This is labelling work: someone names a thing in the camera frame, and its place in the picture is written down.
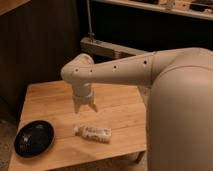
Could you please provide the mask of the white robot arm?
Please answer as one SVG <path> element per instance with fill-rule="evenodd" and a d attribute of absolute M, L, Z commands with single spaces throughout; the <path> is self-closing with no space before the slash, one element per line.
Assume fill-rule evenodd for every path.
<path fill-rule="evenodd" d="M 180 48 L 96 64 L 80 54 L 63 66 L 76 103 L 93 83 L 144 86 L 148 171 L 213 171 L 213 51 Z"/>

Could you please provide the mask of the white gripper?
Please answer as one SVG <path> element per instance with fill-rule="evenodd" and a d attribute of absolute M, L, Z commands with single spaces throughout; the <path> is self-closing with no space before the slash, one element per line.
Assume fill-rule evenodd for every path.
<path fill-rule="evenodd" d="M 79 95 L 77 93 L 73 93 L 73 100 L 74 100 L 74 111 L 76 114 L 79 113 L 80 106 L 89 104 L 90 108 L 93 109 L 95 112 L 98 112 L 96 104 L 94 104 L 94 92 L 91 91 L 90 93 Z"/>

